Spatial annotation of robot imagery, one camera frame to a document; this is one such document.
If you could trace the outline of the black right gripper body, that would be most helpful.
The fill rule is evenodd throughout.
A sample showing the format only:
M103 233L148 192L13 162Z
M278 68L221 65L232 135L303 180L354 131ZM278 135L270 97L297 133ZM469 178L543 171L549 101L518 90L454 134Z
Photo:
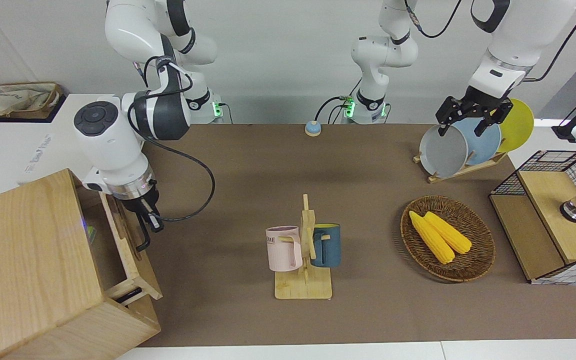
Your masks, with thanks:
M150 189L144 196L126 201L126 209L139 215L141 218L149 218L151 214L160 215L157 202L160 194L158 189Z

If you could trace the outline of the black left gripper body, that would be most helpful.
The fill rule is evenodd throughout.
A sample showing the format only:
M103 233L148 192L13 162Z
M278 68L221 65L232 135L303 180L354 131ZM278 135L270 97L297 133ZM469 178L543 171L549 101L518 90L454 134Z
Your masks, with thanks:
M470 112L473 109L492 111L497 109L504 100L505 96L497 98L473 86L467 86L465 94L461 98L461 111Z

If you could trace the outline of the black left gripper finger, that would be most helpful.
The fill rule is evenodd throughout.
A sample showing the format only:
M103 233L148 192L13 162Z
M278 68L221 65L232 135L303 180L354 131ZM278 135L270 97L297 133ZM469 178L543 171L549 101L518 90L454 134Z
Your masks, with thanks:
M454 96L448 96L435 112L435 118L439 124L438 134L443 137L448 128L455 123L464 120L470 110L470 101L457 99Z
M482 136L482 134L493 125L501 125L513 107L514 104L510 99L503 99L502 102L494 108L477 105L475 107L474 117L480 117L481 119L474 129L475 136Z

